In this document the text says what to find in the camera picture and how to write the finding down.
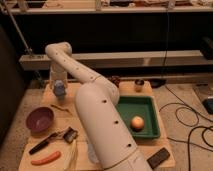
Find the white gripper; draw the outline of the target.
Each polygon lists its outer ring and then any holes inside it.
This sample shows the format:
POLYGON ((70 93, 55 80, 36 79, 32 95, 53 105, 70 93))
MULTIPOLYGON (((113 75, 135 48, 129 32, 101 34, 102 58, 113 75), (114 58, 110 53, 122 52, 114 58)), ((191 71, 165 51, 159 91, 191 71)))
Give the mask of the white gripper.
POLYGON ((50 66, 50 89, 54 88, 54 82, 61 80, 63 82, 64 89, 67 89, 67 72, 56 62, 52 62, 50 66))

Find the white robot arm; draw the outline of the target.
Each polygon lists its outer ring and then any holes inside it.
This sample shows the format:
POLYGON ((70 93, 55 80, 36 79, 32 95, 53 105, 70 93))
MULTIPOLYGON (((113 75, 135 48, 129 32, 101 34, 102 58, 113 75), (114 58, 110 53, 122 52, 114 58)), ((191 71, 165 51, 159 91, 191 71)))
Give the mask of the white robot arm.
POLYGON ((104 171, 152 171, 115 106, 117 86, 101 74, 69 56, 67 42, 49 44, 46 55, 76 78, 81 87, 75 108, 104 171))

